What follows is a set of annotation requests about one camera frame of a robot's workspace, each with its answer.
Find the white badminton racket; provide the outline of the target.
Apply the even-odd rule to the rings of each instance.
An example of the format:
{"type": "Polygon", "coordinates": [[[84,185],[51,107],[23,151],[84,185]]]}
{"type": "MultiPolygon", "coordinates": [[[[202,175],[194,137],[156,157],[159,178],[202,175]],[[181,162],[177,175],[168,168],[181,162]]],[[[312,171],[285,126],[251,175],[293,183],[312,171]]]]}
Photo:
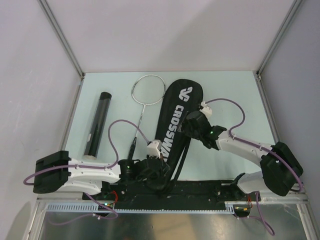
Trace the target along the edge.
{"type": "Polygon", "coordinates": [[[156,74],[146,74],[140,77],[132,86],[131,97],[142,110],[137,123],[140,127],[146,107],[156,105],[162,101],[166,92],[166,83],[156,74]]]}

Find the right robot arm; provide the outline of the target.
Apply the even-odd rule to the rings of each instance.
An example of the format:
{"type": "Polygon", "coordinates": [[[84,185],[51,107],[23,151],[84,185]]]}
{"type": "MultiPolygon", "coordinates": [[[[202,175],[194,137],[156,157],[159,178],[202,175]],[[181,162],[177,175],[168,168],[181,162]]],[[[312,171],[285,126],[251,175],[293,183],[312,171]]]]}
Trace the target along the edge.
{"type": "Polygon", "coordinates": [[[240,174],[231,187],[232,197],[243,200],[249,193],[270,190],[286,196],[298,183],[304,170],[290,148],[279,141],[274,145],[262,144],[230,135],[230,130],[210,125],[201,111],[189,113],[180,125],[180,131],[199,140],[208,149],[225,151],[244,158],[260,167],[260,171],[240,174]]]}

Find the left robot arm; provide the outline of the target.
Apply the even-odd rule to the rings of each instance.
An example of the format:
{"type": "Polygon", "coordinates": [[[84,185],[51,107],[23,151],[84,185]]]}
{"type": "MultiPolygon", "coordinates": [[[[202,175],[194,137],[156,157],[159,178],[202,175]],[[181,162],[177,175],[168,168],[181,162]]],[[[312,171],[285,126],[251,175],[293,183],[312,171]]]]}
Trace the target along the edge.
{"type": "Polygon", "coordinates": [[[148,155],[144,160],[123,159],[110,167],[110,164],[70,158],[68,151],[61,150],[36,161],[33,192],[81,192],[104,200],[111,194],[108,184],[131,185],[156,180],[165,176],[169,169],[162,157],[148,155]]]}

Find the black racket bag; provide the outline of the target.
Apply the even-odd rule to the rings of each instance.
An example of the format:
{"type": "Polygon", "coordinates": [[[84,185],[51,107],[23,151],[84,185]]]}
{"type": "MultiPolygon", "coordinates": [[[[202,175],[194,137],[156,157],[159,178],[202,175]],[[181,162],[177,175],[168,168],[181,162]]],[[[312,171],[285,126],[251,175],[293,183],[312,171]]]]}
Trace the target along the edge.
{"type": "Polygon", "coordinates": [[[160,197],[167,196],[176,184],[185,163],[191,138],[178,129],[187,114],[199,109],[203,101],[202,86],[189,79],[178,79],[166,90],[159,113],[155,139],[162,142],[160,153],[165,169],[146,186],[160,197]]]}

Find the black shuttlecock tube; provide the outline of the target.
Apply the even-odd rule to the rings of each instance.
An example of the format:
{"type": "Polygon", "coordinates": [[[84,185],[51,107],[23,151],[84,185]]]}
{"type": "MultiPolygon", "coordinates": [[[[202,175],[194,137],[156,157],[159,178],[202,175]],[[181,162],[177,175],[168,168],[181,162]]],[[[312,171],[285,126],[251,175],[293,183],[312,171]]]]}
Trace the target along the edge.
{"type": "Polygon", "coordinates": [[[87,159],[97,158],[111,99],[109,92],[100,94],[83,154],[87,159]]]}

